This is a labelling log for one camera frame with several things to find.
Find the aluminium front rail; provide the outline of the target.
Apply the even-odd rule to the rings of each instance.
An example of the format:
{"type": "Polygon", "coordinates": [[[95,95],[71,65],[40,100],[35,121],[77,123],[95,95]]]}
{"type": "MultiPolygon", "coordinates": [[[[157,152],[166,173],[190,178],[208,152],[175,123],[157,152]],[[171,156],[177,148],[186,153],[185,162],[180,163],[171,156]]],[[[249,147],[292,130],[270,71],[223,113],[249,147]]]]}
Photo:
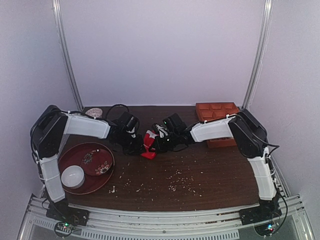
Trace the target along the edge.
{"type": "Polygon", "coordinates": [[[239,211],[247,206],[215,210],[147,212],[104,209],[78,205],[89,212],[86,226],[69,239],[88,240],[313,240],[307,213],[299,195],[279,201],[278,227],[260,236],[257,223],[243,225],[239,211]]]}

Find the red white underwear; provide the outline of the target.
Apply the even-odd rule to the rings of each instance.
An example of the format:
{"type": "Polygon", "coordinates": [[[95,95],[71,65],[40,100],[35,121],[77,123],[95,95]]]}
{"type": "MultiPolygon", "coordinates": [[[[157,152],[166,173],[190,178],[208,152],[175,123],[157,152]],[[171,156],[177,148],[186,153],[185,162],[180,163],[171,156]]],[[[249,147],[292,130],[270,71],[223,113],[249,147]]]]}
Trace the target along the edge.
{"type": "Polygon", "coordinates": [[[159,135],[156,134],[153,130],[147,130],[143,138],[143,147],[144,152],[140,155],[146,159],[152,160],[156,157],[157,153],[152,145],[156,142],[156,137],[159,135]]]}

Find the large dark red tray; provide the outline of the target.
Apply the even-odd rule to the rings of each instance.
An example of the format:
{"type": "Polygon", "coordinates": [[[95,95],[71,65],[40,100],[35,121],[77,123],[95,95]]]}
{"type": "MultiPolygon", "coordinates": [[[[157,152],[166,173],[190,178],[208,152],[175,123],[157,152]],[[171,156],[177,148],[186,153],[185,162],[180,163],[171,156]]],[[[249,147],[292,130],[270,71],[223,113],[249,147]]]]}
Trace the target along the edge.
{"type": "Polygon", "coordinates": [[[73,146],[58,160],[62,187],[74,195],[87,195],[102,188],[110,180],[114,166],[112,151],[96,142],[73,146]]]}

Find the left aluminium frame post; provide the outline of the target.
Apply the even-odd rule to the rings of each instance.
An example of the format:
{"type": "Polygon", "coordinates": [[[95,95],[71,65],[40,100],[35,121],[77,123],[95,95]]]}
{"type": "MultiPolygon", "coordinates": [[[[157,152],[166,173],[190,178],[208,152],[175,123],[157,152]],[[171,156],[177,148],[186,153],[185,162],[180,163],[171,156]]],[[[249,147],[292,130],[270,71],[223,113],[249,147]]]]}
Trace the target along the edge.
{"type": "Polygon", "coordinates": [[[61,10],[61,1],[52,0],[51,2],[52,2],[52,8],[53,8],[54,21],[56,24],[57,34],[59,38],[59,44],[62,51],[62,56],[63,56],[64,64],[66,67],[66,72],[67,72],[68,81],[71,87],[71,92],[75,100],[77,109],[81,111],[84,109],[84,106],[80,97],[80,92],[76,83],[76,78],[74,75],[72,62],[71,62],[71,58],[68,50],[68,44],[67,44],[62,10],[61,10]]]}

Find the right aluminium frame post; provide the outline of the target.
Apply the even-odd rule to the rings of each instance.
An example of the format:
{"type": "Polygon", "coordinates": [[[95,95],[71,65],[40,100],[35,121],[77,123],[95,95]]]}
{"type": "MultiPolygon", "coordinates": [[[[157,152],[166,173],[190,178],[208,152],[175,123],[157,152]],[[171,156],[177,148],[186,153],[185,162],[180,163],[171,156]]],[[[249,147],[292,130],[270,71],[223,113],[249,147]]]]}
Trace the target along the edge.
{"type": "Polygon", "coordinates": [[[248,87],[242,103],[242,109],[249,109],[253,102],[253,98],[258,86],[260,74],[263,66],[263,56],[268,45],[268,39],[270,34],[270,25],[272,21],[273,0],[264,1],[264,9],[262,22],[260,26],[259,39],[257,43],[256,53],[253,61],[252,71],[249,78],[248,87]]]}

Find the red floral plate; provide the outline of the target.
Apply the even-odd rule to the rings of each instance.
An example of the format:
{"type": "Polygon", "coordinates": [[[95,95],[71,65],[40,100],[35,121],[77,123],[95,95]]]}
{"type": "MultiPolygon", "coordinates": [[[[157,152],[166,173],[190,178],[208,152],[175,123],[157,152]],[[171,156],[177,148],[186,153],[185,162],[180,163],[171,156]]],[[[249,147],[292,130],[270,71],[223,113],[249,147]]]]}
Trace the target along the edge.
{"type": "Polygon", "coordinates": [[[113,155],[105,149],[94,149],[86,153],[81,161],[81,168],[89,176],[101,176],[113,165],[113,155]]]}

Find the aluminium frame post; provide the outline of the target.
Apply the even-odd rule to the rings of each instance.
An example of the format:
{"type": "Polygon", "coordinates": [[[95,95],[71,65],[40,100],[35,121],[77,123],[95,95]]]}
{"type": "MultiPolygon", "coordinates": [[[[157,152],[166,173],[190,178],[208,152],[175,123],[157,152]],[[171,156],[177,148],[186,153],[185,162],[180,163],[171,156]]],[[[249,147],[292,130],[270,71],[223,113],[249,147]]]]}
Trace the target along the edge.
{"type": "Polygon", "coordinates": [[[256,53],[253,61],[252,71],[249,78],[248,87],[242,103],[242,109],[249,109],[253,102],[253,98],[258,86],[260,74],[263,66],[263,56],[268,45],[268,39],[270,34],[270,25],[272,21],[273,0],[264,1],[264,9],[262,22],[260,26],[259,39],[257,43],[256,53]]]}
{"type": "Polygon", "coordinates": [[[84,109],[84,106],[80,97],[80,92],[76,83],[76,78],[74,75],[72,62],[71,62],[71,58],[68,50],[68,44],[67,44],[62,10],[61,10],[61,1],[52,0],[51,2],[52,2],[52,8],[53,8],[54,21],[56,24],[57,34],[59,38],[59,44],[62,51],[62,56],[63,56],[64,64],[66,67],[66,72],[67,72],[68,81],[71,87],[71,92],[75,100],[77,109],[81,111],[84,109]]]}

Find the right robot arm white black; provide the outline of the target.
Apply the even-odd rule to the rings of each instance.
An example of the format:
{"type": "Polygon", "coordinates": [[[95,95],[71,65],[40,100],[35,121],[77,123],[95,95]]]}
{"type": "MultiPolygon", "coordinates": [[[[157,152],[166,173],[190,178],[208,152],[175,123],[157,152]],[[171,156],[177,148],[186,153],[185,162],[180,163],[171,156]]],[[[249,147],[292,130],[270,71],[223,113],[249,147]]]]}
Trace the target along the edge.
{"type": "Polygon", "coordinates": [[[178,114],[155,124],[156,136],[150,150],[156,153],[173,151],[177,146],[221,138],[234,139],[239,152],[249,161],[258,186],[259,198],[272,201],[277,195],[274,166],[271,153],[278,145],[268,142],[267,131],[247,110],[226,115],[211,121],[199,121],[187,126],[178,114]]]}

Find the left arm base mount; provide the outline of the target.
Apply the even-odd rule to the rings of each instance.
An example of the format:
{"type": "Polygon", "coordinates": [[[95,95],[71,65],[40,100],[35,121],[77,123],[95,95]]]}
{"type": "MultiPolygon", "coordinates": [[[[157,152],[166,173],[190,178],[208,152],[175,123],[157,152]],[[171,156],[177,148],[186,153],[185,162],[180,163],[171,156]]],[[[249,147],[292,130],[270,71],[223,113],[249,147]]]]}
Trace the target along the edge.
{"type": "Polygon", "coordinates": [[[48,218],[74,226],[86,226],[90,212],[85,209],[70,207],[68,203],[50,203],[46,211],[48,218]]]}

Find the small patterned white bowl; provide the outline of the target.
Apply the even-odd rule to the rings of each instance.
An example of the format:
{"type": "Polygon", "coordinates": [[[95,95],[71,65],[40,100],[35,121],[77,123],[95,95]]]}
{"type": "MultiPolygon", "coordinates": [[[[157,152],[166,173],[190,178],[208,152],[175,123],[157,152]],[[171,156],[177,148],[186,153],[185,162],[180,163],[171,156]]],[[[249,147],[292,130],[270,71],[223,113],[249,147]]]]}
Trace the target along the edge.
{"type": "Polygon", "coordinates": [[[95,118],[101,118],[103,115],[103,110],[98,107],[90,108],[85,112],[86,115],[95,117],[95,118]]]}

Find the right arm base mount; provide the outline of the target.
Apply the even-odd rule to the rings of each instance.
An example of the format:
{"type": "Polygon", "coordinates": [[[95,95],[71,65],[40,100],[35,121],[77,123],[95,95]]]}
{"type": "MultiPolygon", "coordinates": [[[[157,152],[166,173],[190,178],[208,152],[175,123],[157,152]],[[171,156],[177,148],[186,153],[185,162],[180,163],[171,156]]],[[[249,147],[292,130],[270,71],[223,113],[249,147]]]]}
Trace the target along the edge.
{"type": "Polygon", "coordinates": [[[258,206],[241,209],[239,217],[241,224],[250,225],[263,221],[271,221],[273,217],[281,217],[282,211],[279,204],[261,202],[258,206]]]}

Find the white round cup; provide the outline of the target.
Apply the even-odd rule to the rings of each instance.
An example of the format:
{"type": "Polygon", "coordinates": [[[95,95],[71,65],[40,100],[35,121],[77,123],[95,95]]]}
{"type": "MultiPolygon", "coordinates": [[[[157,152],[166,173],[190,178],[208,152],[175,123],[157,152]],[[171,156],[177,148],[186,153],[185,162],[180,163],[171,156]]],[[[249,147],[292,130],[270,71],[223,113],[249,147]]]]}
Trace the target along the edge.
{"type": "Polygon", "coordinates": [[[61,175],[62,184],[70,189],[78,189],[85,182],[85,173],[78,165],[67,167],[61,175]]]}

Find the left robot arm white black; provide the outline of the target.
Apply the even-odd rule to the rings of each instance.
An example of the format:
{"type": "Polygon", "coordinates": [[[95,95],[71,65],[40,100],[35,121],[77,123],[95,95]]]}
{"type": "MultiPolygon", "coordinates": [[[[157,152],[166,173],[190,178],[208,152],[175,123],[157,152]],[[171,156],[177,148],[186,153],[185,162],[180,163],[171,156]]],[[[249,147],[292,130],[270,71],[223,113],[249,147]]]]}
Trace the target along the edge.
{"type": "Polygon", "coordinates": [[[125,155],[135,156],[145,152],[143,137],[137,133],[139,126],[139,119],[128,112],[108,120],[49,105],[30,130],[31,156],[49,200],[58,203],[66,197],[58,159],[69,135],[107,140],[120,145],[125,155]]]}

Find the orange compartment tray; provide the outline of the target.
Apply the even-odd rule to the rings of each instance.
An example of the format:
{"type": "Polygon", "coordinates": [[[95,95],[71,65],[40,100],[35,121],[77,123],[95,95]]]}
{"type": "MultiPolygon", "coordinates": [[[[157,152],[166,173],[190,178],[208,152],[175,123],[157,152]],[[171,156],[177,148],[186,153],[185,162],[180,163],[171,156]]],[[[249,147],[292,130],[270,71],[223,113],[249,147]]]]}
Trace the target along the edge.
{"type": "MultiPolygon", "coordinates": [[[[225,118],[227,115],[236,114],[239,108],[234,102],[213,102],[213,103],[196,103],[196,114],[199,121],[213,121],[225,118]]],[[[236,142],[233,138],[217,138],[207,140],[209,148],[234,147],[236,142]]]]}

